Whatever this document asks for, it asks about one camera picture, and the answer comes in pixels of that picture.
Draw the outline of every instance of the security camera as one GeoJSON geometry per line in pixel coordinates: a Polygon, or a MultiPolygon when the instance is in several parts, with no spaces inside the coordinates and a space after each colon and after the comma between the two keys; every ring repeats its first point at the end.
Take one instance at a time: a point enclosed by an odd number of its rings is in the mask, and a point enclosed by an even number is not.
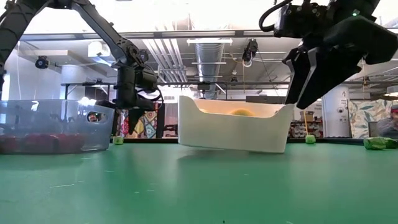
{"type": "Polygon", "coordinates": [[[39,56],[36,60],[35,66],[38,69],[46,69],[49,67],[50,62],[47,60],[47,56],[39,56]]]}

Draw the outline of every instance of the green table surface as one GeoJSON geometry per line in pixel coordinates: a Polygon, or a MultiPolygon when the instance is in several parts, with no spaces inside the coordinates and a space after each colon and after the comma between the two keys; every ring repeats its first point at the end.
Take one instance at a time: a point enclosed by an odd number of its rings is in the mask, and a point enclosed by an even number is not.
{"type": "Polygon", "coordinates": [[[125,144],[0,156],[0,223],[398,223],[398,151],[125,144]]]}

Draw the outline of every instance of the tennis ball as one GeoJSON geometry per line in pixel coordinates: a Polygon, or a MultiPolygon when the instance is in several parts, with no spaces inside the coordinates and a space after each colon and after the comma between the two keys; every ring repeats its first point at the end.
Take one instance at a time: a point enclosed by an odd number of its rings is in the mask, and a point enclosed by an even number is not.
{"type": "Polygon", "coordinates": [[[237,109],[237,110],[230,112],[229,114],[240,115],[240,116],[255,116],[255,114],[253,112],[251,112],[247,109],[237,109]]]}
{"type": "Polygon", "coordinates": [[[305,137],[305,143],[306,144],[314,144],[314,143],[316,143],[316,139],[315,139],[315,136],[313,136],[313,135],[311,135],[311,134],[308,134],[306,137],[305,137]]]}
{"type": "Polygon", "coordinates": [[[123,145],[123,137],[122,136],[115,136],[113,137],[113,144],[115,145],[123,145]]]}

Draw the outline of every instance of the clear plastic container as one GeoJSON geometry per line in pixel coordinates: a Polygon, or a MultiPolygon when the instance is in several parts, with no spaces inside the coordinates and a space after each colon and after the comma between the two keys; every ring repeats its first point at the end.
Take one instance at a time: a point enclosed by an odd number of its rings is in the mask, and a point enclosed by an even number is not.
{"type": "Polygon", "coordinates": [[[105,150],[113,115],[113,109],[73,100],[0,101],[0,153],[105,150]]]}

